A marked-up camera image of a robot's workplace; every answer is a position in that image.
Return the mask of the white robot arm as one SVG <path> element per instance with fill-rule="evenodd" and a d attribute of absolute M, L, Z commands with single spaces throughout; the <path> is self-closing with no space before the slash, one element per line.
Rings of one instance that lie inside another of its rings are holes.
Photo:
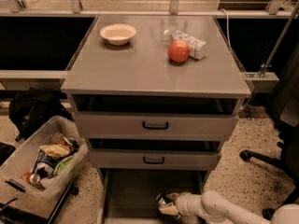
<path fill-rule="evenodd" d="M 204 191 L 202 194 L 159 194 L 156 203 L 163 215 L 176 219 L 200 217 L 216 223 L 229 219 L 234 224 L 299 224 L 298 204 L 282 205 L 270 219 L 266 219 L 229 202 L 216 190 Z"/>

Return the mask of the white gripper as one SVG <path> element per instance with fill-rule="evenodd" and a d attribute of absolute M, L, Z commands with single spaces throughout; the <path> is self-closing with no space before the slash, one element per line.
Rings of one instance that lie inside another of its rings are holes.
<path fill-rule="evenodd" d="M 183 193 L 169 193 L 166 198 L 173 203 L 167 203 L 158 207 L 159 211 L 164 215 L 178 216 L 200 216 L 202 211 L 201 196 L 191 194 L 189 192 Z"/>

